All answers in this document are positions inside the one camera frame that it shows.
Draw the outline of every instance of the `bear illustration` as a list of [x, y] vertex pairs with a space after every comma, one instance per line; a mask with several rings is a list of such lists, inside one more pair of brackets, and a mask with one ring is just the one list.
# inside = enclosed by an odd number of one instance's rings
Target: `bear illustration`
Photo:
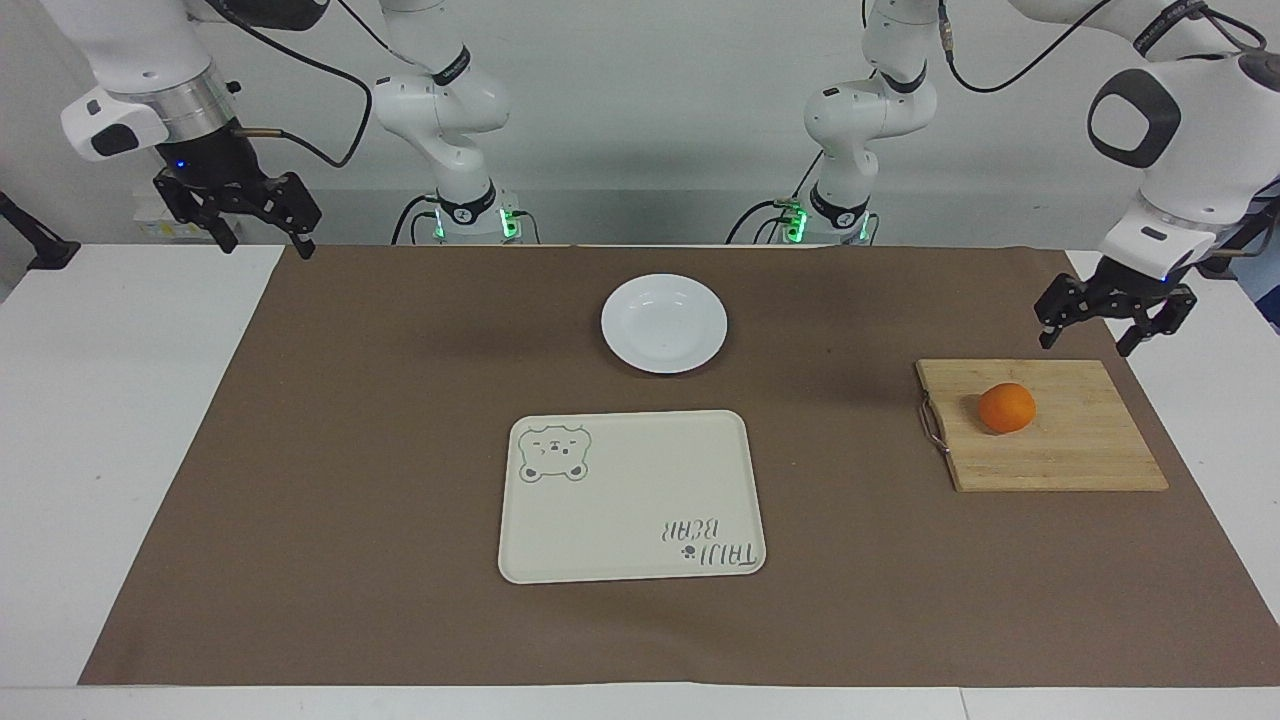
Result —
[[525, 430], [518, 441], [520, 479], [536, 483], [549, 475], [564, 475], [577, 482], [586, 477], [586, 448], [591, 434], [582, 428], [550, 425]]

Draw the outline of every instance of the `cutting board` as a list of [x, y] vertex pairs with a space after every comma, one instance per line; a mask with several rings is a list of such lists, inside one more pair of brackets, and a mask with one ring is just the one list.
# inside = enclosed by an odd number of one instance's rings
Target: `cutting board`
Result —
[[[919, 360], [922, 420], [946, 455], [960, 492], [1164, 491], [1147, 442], [1096, 360]], [[997, 434], [978, 418], [978, 398], [1015, 382], [1037, 415]]]

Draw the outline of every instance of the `white tray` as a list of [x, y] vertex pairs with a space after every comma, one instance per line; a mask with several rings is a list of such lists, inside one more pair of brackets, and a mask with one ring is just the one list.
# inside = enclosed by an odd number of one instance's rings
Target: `white tray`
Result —
[[764, 565], [746, 425], [728, 410], [511, 428], [498, 569], [517, 584], [748, 575]]

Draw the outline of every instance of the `brown paper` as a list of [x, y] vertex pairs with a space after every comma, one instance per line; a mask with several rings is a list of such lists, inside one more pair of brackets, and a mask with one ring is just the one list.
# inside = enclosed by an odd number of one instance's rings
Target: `brown paper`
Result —
[[[1029, 250], [285, 254], [81, 682], [1280, 684], [1280, 629], [1103, 324], [1038, 347], [1030, 305], [1068, 269]], [[653, 272], [728, 310], [686, 375], [600, 337], [609, 292]], [[920, 357], [1103, 359], [1169, 492], [956, 493], [916, 418]], [[758, 574], [503, 582], [516, 419], [719, 407], [748, 424]]]

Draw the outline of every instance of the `white plate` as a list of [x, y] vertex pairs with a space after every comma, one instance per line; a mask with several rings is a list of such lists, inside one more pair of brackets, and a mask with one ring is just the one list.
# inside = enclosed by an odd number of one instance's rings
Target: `white plate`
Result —
[[719, 297], [684, 275], [641, 275], [613, 291], [600, 314], [604, 342], [632, 368], [684, 373], [719, 352], [728, 315]]

